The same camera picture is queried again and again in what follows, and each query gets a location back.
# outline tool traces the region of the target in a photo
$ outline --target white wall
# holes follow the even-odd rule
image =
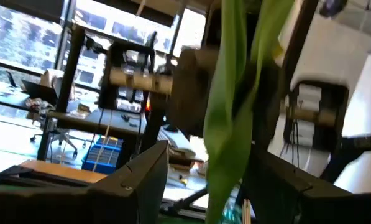
[[[342,133],[347,136],[371,133],[371,55],[349,103]],[[335,184],[352,193],[371,192],[371,152],[349,164]]]
[[[299,9],[300,4],[295,4],[280,38],[282,46],[288,45]],[[351,96],[370,48],[370,36],[315,14],[293,82],[299,78],[313,78],[331,83],[344,83],[348,85]],[[276,155],[279,155],[283,147],[284,125],[284,117],[280,117],[269,149]],[[299,150],[300,168],[304,168],[313,175],[320,175],[328,162],[329,154],[306,148],[299,148]],[[290,146],[283,158],[291,162],[291,154]]]

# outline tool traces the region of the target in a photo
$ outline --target laptop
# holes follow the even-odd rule
[[[53,88],[42,86],[27,80],[22,80],[22,83],[25,86],[26,92],[32,99],[41,98],[42,100],[49,102],[53,106],[57,104],[58,95]]]

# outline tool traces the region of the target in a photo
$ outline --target wire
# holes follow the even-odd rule
[[[60,164],[62,164],[62,161],[63,161],[63,157],[65,156],[64,153],[65,153],[65,149],[66,149],[66,144],[68,144],[68,142],[65,140],[65,145],[63,146],[63,151],[61,152],[61,158],[60,158]]]
[[[134,31],[134,26],[137,21],[137,18],[141,16],[142,10],[144,9],[147,0],[142,0],[140,6],[138,7],[137,13],[135,14],[135,19],[133,21],[133,26],[131,26],[130,31],[127,33],[127,42],[130,42],[130,34]]]
[[[300,152],[298,150],[298,145],[299,145],[299,142],[298,142],[298,122],[296,121],[295,122],[295,127],[296,127],[296,145],[297,145],[297,168],[300,168]]]
[[[108,123],[108,126],[106,127],[106,131],[105,131],[105,139],[104,139],[103,145],[99,148],[97,159],[96,159],[96,162],[94,163],[94,167],[93,167],[93,172],[95,172],[95,170],[97,169],[97,163],[99,161],[99,157],[103,153],[105,145],[108,143],[108,133],[109,133],[109,127],[111,126],[111,121],[112,121],[112,110],[111,110],[111,117],[109,119],[109,123]]]
[[[50,139],[50,162],[53,163],[53,148],[51,147],[51,144],[53,143],[55,133],[53,133],[53,138]]]
[[[85,161],[88,160],[88,155],[89,155],[89,153],[90,153],[91,147],[92,147],[93,144],[94,144],[94,138],[96,137],[96,132],[99,130],[99,127],[100,127],[100,125],[101,125],[101,121],[102,121],[102,119],[103,119],[103,115],[104,115],[104,108],[102,109],[102,111],[101,111],[101,115],[99,116],[98,125],[97,125],[97,128],[94,130],[94,133],[93,133],[93,139],[91,140],[90,146],[89,146],[89,148],[88,148],[88,150],[87,150],[87,155],[86,155],[86,160],[85,160]]]
[[[135,140],[135,150],[134,150],[134,155],[133,156],[136,156],[140,153],[140,135],[141,135],[141,119],[142,119],[142,112],[140,112],[140,121],[139,121],[139,125],[138,125],[138,133],[137,133],[137,139]]]
[[[312,147],[309,148],[307,162],[304,165],[303,171],[307,171],[308,169],[309,161],[311,160],[311,152],[312,152]]]
[[[282,157],[282,154],[283,154],[283,152],[285,151],[285,146],[286,146],[286,145],[289,145],[289,144],[286,144],[286,143],[283,144],[282,150],[281,150],[280,153],[279,153],[279,158]]]
[[[295,161],[295,122],[292,121],[291,122],[291,127],[292,127],[292,134],[293,134],[293,137],[291,139],[291,164],[294,165],[294,161]]]

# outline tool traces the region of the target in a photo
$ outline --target black metal frame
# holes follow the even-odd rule
[[[0,182],[0,223],[29,221],[29,210],[36,214],[33,219],[45,220],[45,223],[60,222],[62,217],[70,223],[140,223],[140,220],[155,223],[167,179],[167,147],[167,142],[158,142],[95,183],[68,181],[49,174],[26,174],[34,171],[23,167],[3,172],[0,174],[5,176],[0,178],[3,180]],[[16,177],[23,173],[25,177]],[[25,188],[7,189],[5,183]],[[58,211],[61,215],[51,216]]]
[[[290,91],[290,83],[295,73],[298,60],[300,59],[301,51],[303,50],[305,40],[307,38],[309,27],[311,26],[315,10],[319,0],[303,1],[300,13],[298,14],[293,33],[286,51],[282,69],[285,73],[285,88],[283,97],[287,96]]]
[[[66,40],[68,38],[68,25],[70,24],[71,20],[73,19],[73,15],[76,9],[76,0],[68,0],[68,5],[66,6],[66,11],[64,13],[64,20],[61,21],[61,35],[60,40],[58,42],[58,49],[57,49],[57,56],[55,58],[54,69],[61,70],[63,59],[65,56],[65,49],[66,49]]]
[[[140,4],[133,1],[107,1],[107,0],[96,1],[134,15],[137,13],[138,8],[140,6]],[[159,12],[147,6],[144,7],[140,16],[150,21],[154,21],[168,27],[171,26],[171,22],[173,21],[173,16]]]
[[[63,8],[65,7],[65,0],[60,0],[60,2],[62,3],[62,6],[60,7],[60,9],[62,11]],[[30,16],[38,17],[38,18],[46,20],[46,21],[59,23],[59,20],[60,20],[59,15],[53,15],[51,13],[40,12],[40,11],[36,10],[36,8],[32,8],[32,7],[29,7],[29,6],[23,6],[21,3],[17,3],[16,1],[0,0],[0,5],[4,6],[6,8],[9,8],[9,9],[19,11],[21,13],[28,14]]]
[[[62,79],[60,95],[57,101],[57,112],[66,113],[73,79],[75,78],[76,68],[78,66],[79,56],[85,41],[85,37],[85,31],[77,26],[74,26],[71,34],[71,48],[69,51],[68,61],[66,63],[65,73]]]
[[[0,173],[1,184],[16,184],[28,187],[87,187],[90,183],[57,175],[34,171],[33,169],[12,166]]]

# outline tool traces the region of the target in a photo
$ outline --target green leaf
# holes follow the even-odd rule
[[[261,5],[251,55],[252,63],[257,65],[256,82],[232,118],[234,95],[246,65],[245,6],[242,0],[222,0],[221,48],[204,124],[204,143],[209,154],[206,223],[218,222],[231,190],[245,171],[252,141],[252,105],[261,70],[272,61],[273,48],[277,47],[292,4],[292,0],[264,0]]]

